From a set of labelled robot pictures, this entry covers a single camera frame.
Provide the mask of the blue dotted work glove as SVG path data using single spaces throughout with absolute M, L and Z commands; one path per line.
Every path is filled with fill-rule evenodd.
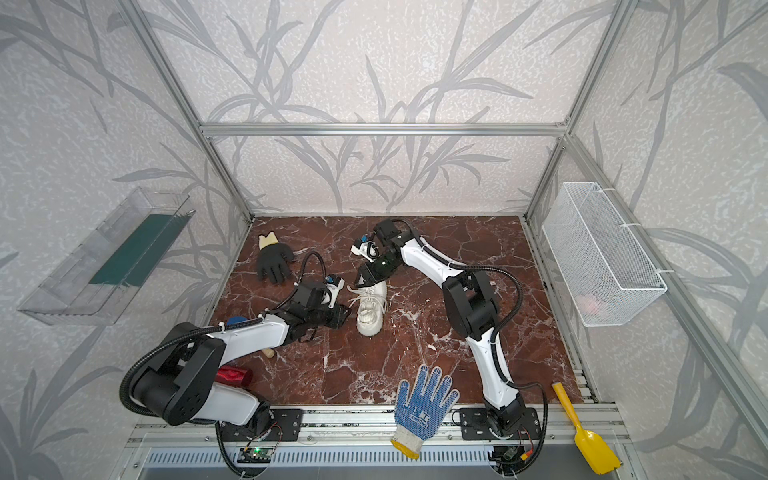
M 411 460 L 418 460 L 424 442 L 438 431 L 460 398 L 450 375 L 436 366 L 421 365 L 414 383 L 399 382 L 394 410 L 396 430 L 391 443 Z

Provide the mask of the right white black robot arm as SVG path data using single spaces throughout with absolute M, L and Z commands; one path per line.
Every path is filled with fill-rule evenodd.
M 354 241 L 351 251 L 365 259 L 359 268 L 361 286 L 372 287 L 389 279 L 399 267 L 408 266 L 441 287 L 448 321 L 467 341 L 480 372 L 491 431 L 501 438 L 511 436 L 527 411 L 521 391 L 537 385 L 513 381 L 500 343 L 501 330 L 522 307 L 522 286 L 517 278 L 499 267 L 466 265 L 449 258 L 403 219 L 379 222 L 371 235 Z M 506 316 L 501 315 L 490 273 L 507 277 L 516 288 L 515 304 Z

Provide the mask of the black work glove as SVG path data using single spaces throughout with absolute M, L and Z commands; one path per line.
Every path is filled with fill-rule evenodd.
M 256 272 L 261 279 L 277 285 L 291 276 L 290 263 L 295 255 L 287 244 L 278 240 L 274 231 L 258 236 L 258 248 Z

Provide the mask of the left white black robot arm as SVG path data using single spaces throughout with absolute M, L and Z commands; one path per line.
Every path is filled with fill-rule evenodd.
M 171 426 L 225 422 L 261 433 L 271 424 L 268 403 L 219 382 L 219 369 L 252 353 L 289 345 L 320 327 L 343 326 L 350 312 L 338 302 L 344 285 L 338 275 L 301 283 L 284 308 L 254 320 L 206 328 L 189 322 L 175 325 L 126 372 L 119 387 L 121 403 Z

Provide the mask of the right circuit board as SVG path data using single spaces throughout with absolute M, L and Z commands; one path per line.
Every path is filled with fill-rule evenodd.
M 489 460 L 500 467 L 520 468 L 532 455 L 533 451 L 524 446 L 496 446 L 489 454 Z

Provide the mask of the clear plastic wall tray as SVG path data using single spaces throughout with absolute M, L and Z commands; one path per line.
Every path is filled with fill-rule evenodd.
M 134 189 L 18 311 L 46 325 L 115 324 L 194 214 L 188 194 Z

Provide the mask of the white knit sneaker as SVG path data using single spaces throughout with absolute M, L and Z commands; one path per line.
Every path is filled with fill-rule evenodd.
M 358 305 L 356 320 L 359 333 L 366 337 L 377 335 L 383 327 L 387 309 L 387 283 L 381 281 L 368 287 L 347 287 L 347 290 L 355 295 L 352 302 Z

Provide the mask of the red black spray bottle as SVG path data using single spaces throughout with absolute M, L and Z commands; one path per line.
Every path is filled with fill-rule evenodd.
M 215 381 L 227 386 L 246 388 L 253 380 L 253 372 L 250 369 L 223 365 L 216 372 Z

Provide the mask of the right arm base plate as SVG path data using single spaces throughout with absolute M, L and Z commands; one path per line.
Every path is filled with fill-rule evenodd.
M 462 408 L 458 410 L 459 425 L 463 440 L 539 440 L 541 423 L 534 408 L 521 411 L 512 422 L 502 419 L 485 408 Z

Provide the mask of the pink item in basket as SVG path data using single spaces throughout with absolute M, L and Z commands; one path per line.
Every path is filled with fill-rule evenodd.
M 583 315 L 602 317 L 607 308 L 607 304 L 592 294 L 580 295 L 576 301 L 580 312 Z

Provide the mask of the left green circuit board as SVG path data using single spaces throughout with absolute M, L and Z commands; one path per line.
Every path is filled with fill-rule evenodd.
M 244 465 L 268 464 L 274 454 L 272 447 L 244 447 L 237 454 L 237 463 Z

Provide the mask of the yellow plastic scoop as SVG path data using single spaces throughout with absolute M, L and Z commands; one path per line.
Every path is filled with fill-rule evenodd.
M 553 383 L 552 388 L 575 428 L 574 443 L 591 470 L 597 475 L 605 475 L 619 469 L 622 462 L 605 440 L 597 433 L 583 428 L 563 385 L 560 382 Z

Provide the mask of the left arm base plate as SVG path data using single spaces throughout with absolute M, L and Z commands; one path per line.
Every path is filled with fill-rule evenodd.
M 268 441 L 295 442 L 301 430 L 304 411 L 300 408 L 277 408 L 257 411 L 245 425 L 224 423 L 224 442 Z

